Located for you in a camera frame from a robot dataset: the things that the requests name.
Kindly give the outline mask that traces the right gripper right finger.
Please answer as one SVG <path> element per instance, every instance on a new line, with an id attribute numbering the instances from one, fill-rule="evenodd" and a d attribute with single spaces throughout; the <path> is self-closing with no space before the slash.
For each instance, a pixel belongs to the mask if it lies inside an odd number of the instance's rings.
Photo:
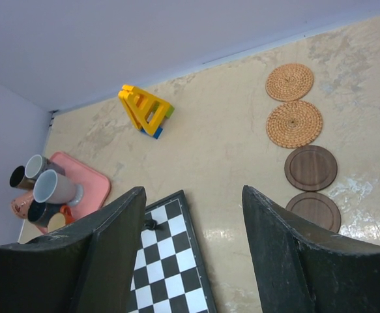
<path id="1" fill-rule="evenodd" d="M 380 312 L 380 245 L 321 228 L 248 185 L 242 210 L 263 312 Z"/>

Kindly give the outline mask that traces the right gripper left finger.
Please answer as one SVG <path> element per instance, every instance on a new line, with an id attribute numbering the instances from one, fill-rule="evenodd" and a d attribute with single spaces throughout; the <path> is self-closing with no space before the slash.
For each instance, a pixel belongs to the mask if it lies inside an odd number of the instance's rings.
<path id="1" fill-rule="evenodd" d="M 26 244 L 0 246 L 0 312 L 125 312 L 143 227 L 136 186 Z"/>

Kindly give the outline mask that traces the dark wooden coaster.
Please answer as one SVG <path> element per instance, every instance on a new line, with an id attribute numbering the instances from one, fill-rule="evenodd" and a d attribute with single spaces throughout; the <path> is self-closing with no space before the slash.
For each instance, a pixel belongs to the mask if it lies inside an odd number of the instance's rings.
<path id="1" fill-rule="evenodd" d="M 338 173 L 334 155 L 317 145 L 295 149 L 285 160 L 284 173 L 297 189 L 317 192 L 332 184 Z"/>
<path id="2" fill-rule="evenodd" d="M 293 197 L 285 207 L 303 219 L 319 227 L 338 233 L 342 216 L 338 206 L 318 192 L 303 192 Z"/>

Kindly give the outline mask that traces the black white chessboard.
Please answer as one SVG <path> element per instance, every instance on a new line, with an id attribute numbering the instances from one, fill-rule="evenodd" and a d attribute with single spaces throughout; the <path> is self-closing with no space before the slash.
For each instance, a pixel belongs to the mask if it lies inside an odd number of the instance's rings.
<path id="1" fill-rule="evenodd" d="M 189 206 L 180 190 L 145 209 L 127 312 L 216 312 Z"/>

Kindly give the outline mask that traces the light blue cup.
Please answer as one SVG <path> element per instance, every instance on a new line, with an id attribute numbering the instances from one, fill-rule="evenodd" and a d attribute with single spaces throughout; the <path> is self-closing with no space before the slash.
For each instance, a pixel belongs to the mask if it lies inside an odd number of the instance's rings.
<path id="1" fill-rule="evenodd" d="M 55 170 L 46 170 L 38 177 L 33 196 L 38 203 L 67 204 L 76 206 L 82 200 L 84 190 L 81 184 Z"/>

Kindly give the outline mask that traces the woven rattan coaster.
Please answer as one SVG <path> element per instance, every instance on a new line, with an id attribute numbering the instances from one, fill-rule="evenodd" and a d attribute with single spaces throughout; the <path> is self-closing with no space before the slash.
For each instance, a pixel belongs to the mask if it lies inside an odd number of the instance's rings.
<path id="1" fill-rule="evenodd" d="M 296 149 L 312 143 L 323 129 L 321 112 L 311 103 L 283 103 L 267 117 L 266 132 L 276 145 Z"/>
<path id="2" fill-rule="evenodd" d="M 314 74 L 305 65 L 288 63 L 275 68 L 265 82 L 271 98 L 281 102 L 299 100 L 309 93 L 314 84 Z"/>

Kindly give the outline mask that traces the orange cup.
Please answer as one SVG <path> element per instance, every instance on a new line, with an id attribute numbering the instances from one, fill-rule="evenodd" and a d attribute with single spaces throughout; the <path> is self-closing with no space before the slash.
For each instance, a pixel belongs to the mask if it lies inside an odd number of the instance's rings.
<path id="1" fill-rule="evenodd" d="M 63 205 L 58 213 L 55 213 L 48 222 L 47 231 L 52 232 L 65 227 L 75 221 L 69 206 Z"/>

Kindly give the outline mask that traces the dark blue cup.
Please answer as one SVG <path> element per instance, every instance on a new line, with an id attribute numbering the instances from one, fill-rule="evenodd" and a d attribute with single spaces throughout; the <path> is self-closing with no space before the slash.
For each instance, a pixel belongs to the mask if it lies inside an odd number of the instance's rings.
<path id="1" fill-rule="evenodd" d="M 27 212 L 27 219 L 38 227 L 47 228 L 50 219 L 60 212 L 61 207 L 61 204 L 39 203 L 33 200 Z"/>

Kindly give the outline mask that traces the pink patterned cup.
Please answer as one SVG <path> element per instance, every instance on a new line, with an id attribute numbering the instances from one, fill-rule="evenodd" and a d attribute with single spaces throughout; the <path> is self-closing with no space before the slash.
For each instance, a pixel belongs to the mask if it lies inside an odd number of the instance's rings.
<path id="1" fill-rule="evenodd" d="M 28 210 L 34 200 L 33 191 L 29 190 L 10 203 L 12 212 L 21 219 L 27 219 Z"/>

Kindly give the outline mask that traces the dark brown cup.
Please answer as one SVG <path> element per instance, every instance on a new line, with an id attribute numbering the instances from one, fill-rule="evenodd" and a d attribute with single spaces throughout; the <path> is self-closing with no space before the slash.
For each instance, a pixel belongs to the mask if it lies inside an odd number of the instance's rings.
<path id="1" fill-rule="evenodd" d="M 12 188 L 32 190 L 35 185 L 35 180 L 29 179 L 25 176 L 24 166 L 18 166 L 10 176 L 9 185 Z"/>

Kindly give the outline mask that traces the black chess piece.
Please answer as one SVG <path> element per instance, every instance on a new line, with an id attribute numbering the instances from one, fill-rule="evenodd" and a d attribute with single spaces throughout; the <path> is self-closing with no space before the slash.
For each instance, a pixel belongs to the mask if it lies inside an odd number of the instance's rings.
<path id="1" fill-rule="evenodd" d="M 144 230 L 155 230 L 158 226 L 158 222 L 154 219 L 146 219 L 143 223 Z"/>

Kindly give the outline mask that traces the pink plastic tray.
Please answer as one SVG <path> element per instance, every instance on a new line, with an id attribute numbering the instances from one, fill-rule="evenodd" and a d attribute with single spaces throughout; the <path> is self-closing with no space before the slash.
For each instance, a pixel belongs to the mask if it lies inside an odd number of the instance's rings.
<path id="1" fill-rule="evenodd" d="M 110 193 L 110 180 L 103 174 L 81 163 L 75 158 L 63 152 L 56 152 L 50 158 L 65 170 L 65 176 L 74 183 L 81 184 L 84 190 L 82 200 L 76 206 L 70 206 L 72 216 L 79 220 L 99 210 Z M 47 233 L 47 228 L 38 227 L 42 233 Z"/>

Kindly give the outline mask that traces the grey printed mug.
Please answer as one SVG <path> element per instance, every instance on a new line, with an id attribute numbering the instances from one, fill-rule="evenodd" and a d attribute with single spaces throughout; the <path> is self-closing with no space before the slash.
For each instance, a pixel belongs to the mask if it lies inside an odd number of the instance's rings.
<path id="1" fill-rule="evenodd" d="M 25 176 L 28 179 L 37 180 L 46 170 L 55 170 L 61 175 L 65 175 L 65 170 L 60 165 L 42 155 L 33 155 L 25 165 Z"/>

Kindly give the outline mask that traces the yellow blue block structure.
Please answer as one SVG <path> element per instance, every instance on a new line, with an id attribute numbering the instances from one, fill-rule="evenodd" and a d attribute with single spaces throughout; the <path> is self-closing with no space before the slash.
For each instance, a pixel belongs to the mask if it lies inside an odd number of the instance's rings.
<path id="1" fill-rule="evenodd" d="M 169 119 L 175 110 L 166 100 L 133 85 L 123 85 L 118 97 L 133 126 L 155 139 L 163 131 L 164 119 Z"/>

